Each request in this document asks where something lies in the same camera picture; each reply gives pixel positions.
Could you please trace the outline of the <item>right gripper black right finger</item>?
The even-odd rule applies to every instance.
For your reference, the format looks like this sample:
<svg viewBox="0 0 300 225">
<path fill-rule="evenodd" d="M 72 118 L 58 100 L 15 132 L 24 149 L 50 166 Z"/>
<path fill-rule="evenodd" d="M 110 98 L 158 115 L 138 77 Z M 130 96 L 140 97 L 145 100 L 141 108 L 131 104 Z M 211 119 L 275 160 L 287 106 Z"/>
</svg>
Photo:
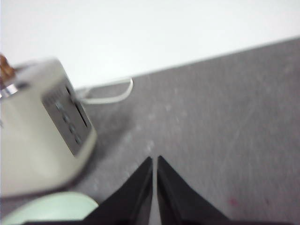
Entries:
<svg viewBox="0 0 300 225">
<path fill-rule="evenodd" d="M 194 191 L 163 156 L 157 158 L 157 198 L 163 225 L 230 223 L 230 219 Z"/>
</svg>

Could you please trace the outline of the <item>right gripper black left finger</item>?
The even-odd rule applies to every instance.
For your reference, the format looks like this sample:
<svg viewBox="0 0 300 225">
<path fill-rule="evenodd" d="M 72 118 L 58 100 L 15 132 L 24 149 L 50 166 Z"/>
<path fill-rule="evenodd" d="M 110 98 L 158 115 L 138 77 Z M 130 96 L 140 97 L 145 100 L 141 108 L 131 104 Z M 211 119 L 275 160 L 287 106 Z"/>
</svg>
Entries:
<svg viewBox="0 0 300 225">
<path fill-rule="evenodd" d="M 153 160 L 147 157 L 128 180 L 82 221 L 84 225 L 147 225 L 153 194 Z"/>
</svg>

